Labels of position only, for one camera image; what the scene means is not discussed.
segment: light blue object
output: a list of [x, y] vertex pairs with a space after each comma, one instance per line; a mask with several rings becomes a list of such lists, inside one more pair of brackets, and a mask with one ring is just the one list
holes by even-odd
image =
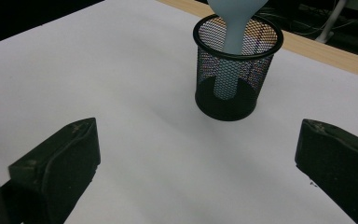
[[[226, 23], [226, 39], [223, 52], [241, 55], [246, 24], [268, 0], [207, 0], [213, 12]], [[240, 68], [236, 63], [223, 61], [214, 83], [213, 93], [228, 100], [237, 93]]]

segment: dark background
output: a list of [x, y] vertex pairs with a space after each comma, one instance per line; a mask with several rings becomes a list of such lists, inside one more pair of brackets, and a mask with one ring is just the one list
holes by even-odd
[[0, 0], [0, 41], [103, 0]]

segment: black mesh pencil cup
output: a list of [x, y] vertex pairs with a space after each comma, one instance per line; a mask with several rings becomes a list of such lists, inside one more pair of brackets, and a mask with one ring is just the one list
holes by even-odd
[[222, 51], [226, 25], [217, 15], [197, 23], [196, 102], [214, 119], [238, 120], [254, 110], [272, 57], [283, 43], [282, 31], [272, 22], [253, 16], [243, 35], [241, 55]]

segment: white table surface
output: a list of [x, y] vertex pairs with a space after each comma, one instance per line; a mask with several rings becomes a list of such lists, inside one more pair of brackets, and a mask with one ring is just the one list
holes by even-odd
[[353, 223], [294, 157], [302, 119], [358, 135], [358, 76], [281, 49], [255, 112], [211, 119], [194, 100], [199, 19], [106, 0], [1, 41], [0, 185], [12, 162], [95, 117], [102, 164], [67, 224]]

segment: mesh cup rim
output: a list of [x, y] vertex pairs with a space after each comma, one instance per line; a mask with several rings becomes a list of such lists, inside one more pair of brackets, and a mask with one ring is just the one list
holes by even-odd
[[209, 47], [208, 45], [206, 45], [204, 42], [202, 42], [202, 40], [200, 39], [200, 34], [199, 34], [199, 29], [200, 27], [209, 20], [218, 18], [219, 16], [216, 14], [207, 16], [203, 19], [201, 19], [196, 26], [194, 27], [193, 30], [193, 38], [194, 41], [196, 42], [196, 44], [203, 50], [205, 50], [206, 52], [212, 54], [213, 56], [217, 57], [217, 58], [221, 58], [221, 59], [226, 59], [226, 60], [230, 60], [230, 61], [254, 61], [254, 60], [260, 60], [263, 58], [267, 58], [268, 56], [273, 55], [274, 53], [276, 53], [282, 46], [283, 44], [283, 33], [282, 30], [280, 28], [278, 28], [274, 23], [272, 23], [271, 21], [264, 19], [262, 17], [256, 16], [254, 15], [252, 17], [252, 20], [255, 21], [261, 21], [263, 23], [265, 23], [266, 25], [268, 25], [269, 27], [271, 27], [276, 36], [277, 36], [277, 42], [275, 43], [275, 45], [262, 53], [258, 53], [258, 54], [254, 54], [254, 55], [238, 55], [238, 54], [229, 54], [229, 53], [225, 53], [223, 51], [219, 51], [216, 49], [213, 49], [211, 47]]

